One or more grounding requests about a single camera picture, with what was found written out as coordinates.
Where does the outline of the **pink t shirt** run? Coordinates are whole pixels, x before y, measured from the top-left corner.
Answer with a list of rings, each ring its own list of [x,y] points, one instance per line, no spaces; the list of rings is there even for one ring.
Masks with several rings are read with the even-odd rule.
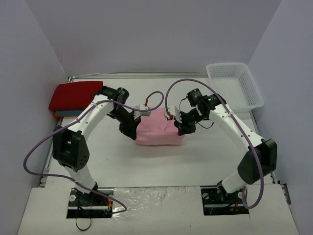
[[[142,116],[136,130],[135,142],[140,145],[180,145],[185,135],[179,136],[174,120],[168,120],[165,108],[151,111],[149,117]]]

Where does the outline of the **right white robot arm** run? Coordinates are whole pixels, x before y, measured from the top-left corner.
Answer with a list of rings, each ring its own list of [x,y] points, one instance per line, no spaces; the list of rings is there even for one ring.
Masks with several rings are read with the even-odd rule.
[[[236,191],[254,184],[276,169],[276,142],[252,131],[231,111],[224,99],[215,94],[202,95],[199,89],[190,91],[186,98],[192,107],[189,112],[180,111],[176,106],[171,106],[169,110],[178,135],[195,133],[196,124],[208,119],[224,131],[243,156],[236,171],[220,182],[217,189],[220,201],[230,201]]]

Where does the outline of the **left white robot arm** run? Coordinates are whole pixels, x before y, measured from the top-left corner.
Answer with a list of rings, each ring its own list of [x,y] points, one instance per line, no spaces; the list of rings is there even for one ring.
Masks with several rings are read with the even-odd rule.
[[[119,130],[122,134],[136,140],[136,129],[141,119],[134,117],[134,111],[128,112],[123,106],[111,102],[113,100],[125,104],[128,97],[129,92],[124,88],[102,87],[90,105],[79,115],[79,121],[72,122],[71,126],[64,130],[58,127],[60,132],[53,136],[53,158],[68,171],[75,182],[75,188],[81,192],[82,201],[88,205],[97,202],[99,193],[97,183],[87,166],[87,140],[106,115],[120,123]],[[102,100],[110,102],[100,104]]]

